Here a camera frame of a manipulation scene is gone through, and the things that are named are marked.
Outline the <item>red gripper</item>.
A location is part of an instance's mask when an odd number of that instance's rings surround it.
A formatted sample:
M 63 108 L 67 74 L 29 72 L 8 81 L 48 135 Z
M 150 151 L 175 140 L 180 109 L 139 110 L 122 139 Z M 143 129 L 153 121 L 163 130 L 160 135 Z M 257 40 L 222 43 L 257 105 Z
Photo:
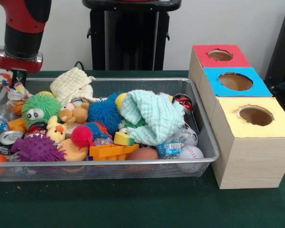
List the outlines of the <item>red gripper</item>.
M 12 83 L 11 87 L 18 82 L 17 79 L 17 70 L 21 73 L 21 83 L 25 83 L 27 79 L 27 73 L 38 73 L 43 64 L 43 55 L 41 52 L 33 59 L 21 59 L 15 58 L 9 55 L 3 46 L 0 46 L 0 69 L 4 69 L 7 71 L 12 70 Z

